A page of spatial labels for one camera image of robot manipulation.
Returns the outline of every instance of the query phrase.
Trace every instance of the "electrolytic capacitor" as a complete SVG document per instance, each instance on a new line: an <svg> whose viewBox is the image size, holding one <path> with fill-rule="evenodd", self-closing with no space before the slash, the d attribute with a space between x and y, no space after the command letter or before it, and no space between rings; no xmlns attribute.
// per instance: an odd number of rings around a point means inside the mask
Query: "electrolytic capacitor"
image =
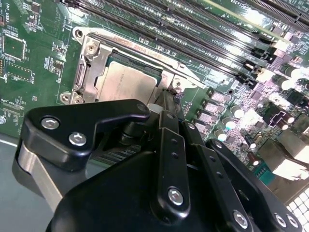
<svg viewBox="0 0 309 232"><path fill-rule="evenodd" d="M236 123L231 117L225 117L222 122L225 125L225 128L227 128L228 130L234 129L236 127Z"/></svg>
<svg viewBox="0 0 309 232"><path fill-rule="evenodd" d="M239 105L234 105L230 108L230 112L235 118L242 118L244 116L244 111Z"/></svg>
<svg viewBox="0 0 309 232"><path fill-rule="evenodd" d="M285 77L280 77L277 81L276 84L282 88L282 90L288 90L291 88L294 88L296 83L292 80L289 80Z"/></svg>
<svg viewBox="0 0 309 232"><path fill-rule="evenodd" d="M291 77L293 80L298 80L300 78L303 78L303 71L299 68L295 68L291 65L289 65L285 71L284 74Z"/></svg>
<svg viewBox="0 0 309 232"><path fill-rule="evenodd" d="M218 129L214 132L214 135L217 137L217 139L221 142L224 142L227 138L226 134L222 129Z"/></svg>
<svg viewBox="0 0 309 232"><path fill-rule="evenodd" d="M295 121L295 118L288 112L286 112L282 119L289 124Z"/></svg>
<svg viewBox="0 0 309 232"><path fill-rule="evenodd" d="M254 142L254 140L253 140L253 138L251 137L251 135L246 134L246 135L244 136L244 139L245 139L245 141L246 141L246 143L248 144L248 146L249 146L250 149L256 148L256 143Z"/></svg>
<svg viewBox="0 0 309 232"><path fill-rule="evenodd" d="M277 126L280 127L281 130L286 130L289 128L289 125L286 124L286 122L284 120L280 120L277 123Z"/></svg>
<svg viewBox="0 0 309 232"><path fill-rule="evenodd" d="M260 159L253 153L253 152L248 152L247 157L250 161L250 164L253 166L257 166L260 163Z"/></svg>

